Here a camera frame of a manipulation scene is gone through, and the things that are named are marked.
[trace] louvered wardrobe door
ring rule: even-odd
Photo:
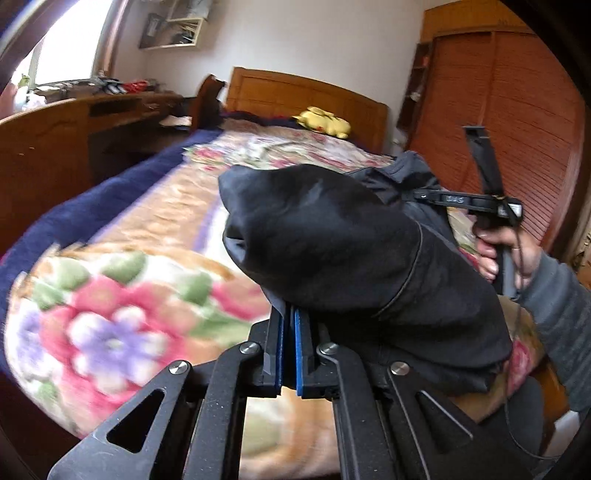
[[[496,60],[484,125],[505,188],[525,204],[525,228],[541,241],[563,191],[581,127],[582,99],[569,75],[533,35],[496,33]]]
[[[580,162],[583,124],[577,115],[584,104],[573,82],[534,35],[453,35],[438,38],[434,49],[410,148],[425,157],[444,187],[479,192],[461,126],[484,125],[506,191],[525,204],[526,230],[549,248],[572,195],[568,181],[576,181],[565,183],[567,168]]]
[[[462,126],[475,125],[492,66],[491,34],[438,38],[426,96],[409,149],[419,152],[442,185],[459,190],[470,158]]]

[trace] gray sleeve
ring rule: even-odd
[[[519,303],[535,321],[546,353],[565,386],[570,408],[591,406],[591,292],[565,264],[542,254]]]

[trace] navy blue blanket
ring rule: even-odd
[[[36,221],[7,252],[0,265],[0,369],[10,378],[4,355],[7,295],[21,271],[30,271],[52,244],[63,247],[87,242],[154,183],[183,161],[183,149],[215,140],[222,130],[199,130],[122,174],[104,181],[78,197],[56,206]]]

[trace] yellow stuffed toy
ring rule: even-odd
[[[299,115],[294,115],[294,118],[302,127],[332,137],[344,139],[351,132],[351,125],[349,125],[348,121],[315,106],[309,106],[308,110]]]

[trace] metal screw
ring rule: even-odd
[[[323,343],[318,347],[323,355],[334,355],[338,349],[339,345],[334,342]]]
[[[168,367],[168,371],[173,375],[180,375],[189,369],[189,364],[185,360],[176,360]]]
[[[261,349],[261,346],[256,342],[244,342],[240,346],[240,351],[245,355],[249,355],[251,353],[257,353]]]
[[[408,366],[408,364],[405,364],[404,362],[394,362],[390,367],[390,371],[394,375],[404,376],[408,372],[410,372],[410,367]]]

